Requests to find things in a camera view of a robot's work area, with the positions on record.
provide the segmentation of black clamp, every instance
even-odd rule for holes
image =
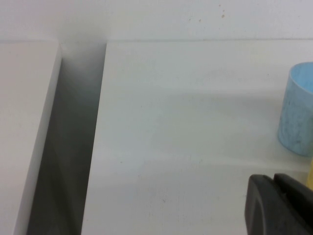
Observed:
[[[313,191],[285,174],[251,175],[245,218],[248,235],[313,235]]]

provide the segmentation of cup rim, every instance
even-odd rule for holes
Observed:
[[[313,66],[313,61],[301,62],[301,63],[298,63],[298,64],[293,65],[293,66],[290,68],[290,70],[289,70],[289,77],[290,77],[291,80],[294,82],[294,84],[297,85],[297,87],[299,87],[299,88],[302,89],[303,91],[305,91],[305,92],[307,92],[307,93],[313,95],[313,92],[310,92],[309,90],[307,90],[307,89],[305,89],[304,87],[300,86],[300,85],[295,81],[295,79],[292,77],[292,75],[291,75],[291,71],[292,71],[295,67],[297,67],[297,66],[299,66],[299,65],[303,65],[303,64],[312,64],[312,66]]]

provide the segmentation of plastic cup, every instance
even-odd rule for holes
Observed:
[[[290,69],[278,139],[292,152],[303,156],[313,154],[313,62]]]

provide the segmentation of white shelf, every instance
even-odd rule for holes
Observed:
[[[305,181],[277,139],[312,41],[108,43],[82,234],[245,234],[248,178]]]
[[[0,234],[26,234],[60,64],[57,43],[0,44]]]

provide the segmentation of white surface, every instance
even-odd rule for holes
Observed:
[[[312,41],[108,43],[83,235],[246,233],[251,174],[303,182],[277,140]]]
[[[57,43],[0,44],[0,234],[26,233],[60,64]]]
[[[0,40],[313,38],[312,8],[311,0],[6,0]]]

